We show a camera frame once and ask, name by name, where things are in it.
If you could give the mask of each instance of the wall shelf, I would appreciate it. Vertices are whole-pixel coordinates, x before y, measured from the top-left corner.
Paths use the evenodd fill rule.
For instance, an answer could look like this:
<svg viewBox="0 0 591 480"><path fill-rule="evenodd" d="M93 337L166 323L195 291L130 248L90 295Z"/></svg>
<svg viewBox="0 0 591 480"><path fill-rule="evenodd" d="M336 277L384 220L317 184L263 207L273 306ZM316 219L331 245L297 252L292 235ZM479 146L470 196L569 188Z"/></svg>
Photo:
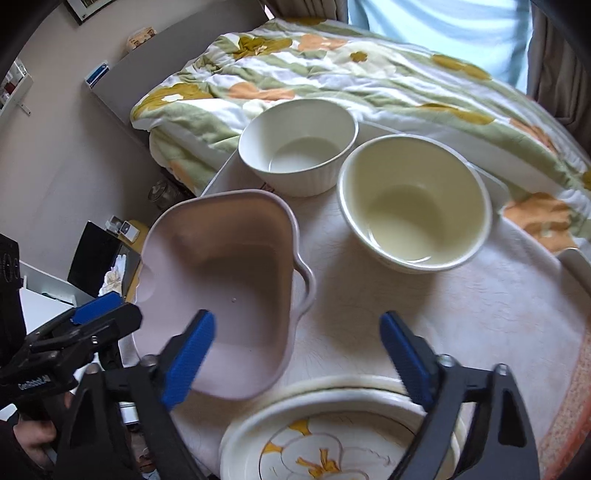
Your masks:
<svg viewBox="0 0 591 480"><path fill-rule="evenodd" d="M10 112L19 105L19 103L22 101L22 97L25 95L25 93L27 93L29 88L31 88L32 84L33 79L28 73L22 78L20 82L18 82L18 85L11 93L10 98L0 110L0 129L2 129L4 124L8 122Z"/></svg>

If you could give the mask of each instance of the white ceramic bowl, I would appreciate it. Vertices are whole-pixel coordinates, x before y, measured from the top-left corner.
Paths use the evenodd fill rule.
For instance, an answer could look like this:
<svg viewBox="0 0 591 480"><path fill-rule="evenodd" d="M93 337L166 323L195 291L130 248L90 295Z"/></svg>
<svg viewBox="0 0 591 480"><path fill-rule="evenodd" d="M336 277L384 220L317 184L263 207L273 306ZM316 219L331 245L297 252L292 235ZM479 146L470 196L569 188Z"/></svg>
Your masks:
<svg viewBox="0 0 591 480"><path fill-rule="evenodd" d="M242 133L238 152L278 192L309 197L336 185L358 129L355 118L334 102L292 100L255 118Z"/></svg>
<svg viewBox="0 0 591 480"><path fill-rule="evenodd" d="M263 395L230 424L220 444L220 477L313 479L314 472L319 480L385 479L423 418L397 379L302 381ZM458 420L437 480L453 474L465 438Z"/></svg>
<svg viewBox="0 0 591 480"><path fill-rule="evenodd" d="M338 197L370 252L407 273L461 265L491 229L491 201L480 177L459 153L416 135L356 148L341 169Z"/></svg>

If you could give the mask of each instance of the white tray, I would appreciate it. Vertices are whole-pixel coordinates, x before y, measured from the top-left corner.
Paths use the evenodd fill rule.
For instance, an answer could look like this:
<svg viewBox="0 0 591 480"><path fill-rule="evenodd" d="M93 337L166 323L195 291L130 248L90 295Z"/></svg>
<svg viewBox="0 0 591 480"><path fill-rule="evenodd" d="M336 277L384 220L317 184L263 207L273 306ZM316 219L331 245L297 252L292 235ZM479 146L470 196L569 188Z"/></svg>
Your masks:
<svg viewBox="0 0 591 480"><path fill-rule="evenodd" d="M362 124L359 142L385 133ZM205 194L262 187L234 153ZM488 179L487 187L497 206L506 201L502 183ZM301 254L316 275L318 295L298 324L293 357L277 385L327 375L396 377L378 333L379 316L396 310L437 353L475 368L508 364L540 442L570 385L591 310L589 296L552 255L497 216L471 262L438 274L397 273L353 236L335 189L285 200L300 224ZM298 298L303 282L297 277L294 285ZM191 394L173 413L191 451L214 472L223 432L242 406Z"/></svg>

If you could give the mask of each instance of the white plate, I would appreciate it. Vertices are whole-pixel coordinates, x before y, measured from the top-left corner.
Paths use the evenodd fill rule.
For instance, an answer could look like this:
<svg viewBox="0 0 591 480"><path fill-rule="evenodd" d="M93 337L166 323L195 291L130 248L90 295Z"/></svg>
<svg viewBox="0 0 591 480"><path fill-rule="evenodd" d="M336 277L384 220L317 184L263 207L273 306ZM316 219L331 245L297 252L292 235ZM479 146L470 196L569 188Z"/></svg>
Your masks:
<svg viewBox="0 0 591 480"><path fill-rule="evenodd" d="M399 380L359 375L304 381L263 396L229 426L222 480L387 480L424 417ZM449 478L459 425L438 479Z"/></svg>

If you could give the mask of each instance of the human hand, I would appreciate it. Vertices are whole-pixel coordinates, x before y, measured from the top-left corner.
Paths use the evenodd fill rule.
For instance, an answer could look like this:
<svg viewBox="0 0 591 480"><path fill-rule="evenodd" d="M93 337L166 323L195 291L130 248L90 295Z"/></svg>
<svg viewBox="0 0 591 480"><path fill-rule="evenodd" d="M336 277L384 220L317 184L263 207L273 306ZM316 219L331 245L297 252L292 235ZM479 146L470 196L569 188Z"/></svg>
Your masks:
<svg viewBox="0 0 591 480"><path fill-rule="evenodd" d="M66 392L64 403L70 408L74 395ZM56 439L56 428L51 420L23 420L12 428L17 442L33 462L42 468L49 469L53 466L50 458L45 453L43 446Z"/></svg>

